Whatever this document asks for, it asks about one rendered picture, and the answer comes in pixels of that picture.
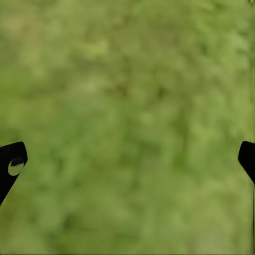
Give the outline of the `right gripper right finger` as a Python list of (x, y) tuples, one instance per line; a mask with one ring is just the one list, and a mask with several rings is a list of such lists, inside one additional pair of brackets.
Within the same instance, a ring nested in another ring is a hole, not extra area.
[(238, 160), (255, 184), (255, 143), (243, 141), (239, 150)]

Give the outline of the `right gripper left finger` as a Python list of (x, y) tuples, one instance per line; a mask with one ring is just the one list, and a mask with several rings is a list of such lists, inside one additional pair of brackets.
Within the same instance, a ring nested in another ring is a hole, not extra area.
[(23, 141), (0, 147), (0, 205), (28, 161)]

